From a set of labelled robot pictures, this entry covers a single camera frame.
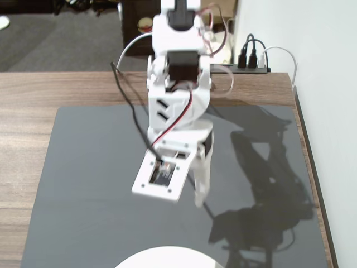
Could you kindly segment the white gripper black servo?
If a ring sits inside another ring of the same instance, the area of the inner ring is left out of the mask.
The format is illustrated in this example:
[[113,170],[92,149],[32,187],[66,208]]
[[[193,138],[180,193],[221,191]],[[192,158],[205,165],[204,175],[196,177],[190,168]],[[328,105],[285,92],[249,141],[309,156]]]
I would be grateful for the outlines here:
[[155,154],[146,152],[147,165],[166,164],[200,165],[193,169],[195,205],[202,207],[210,190],[211,157],[214,132],[212,122],[191,122],[181,127],[169,128],[168,124],[151,124],[148,138]]

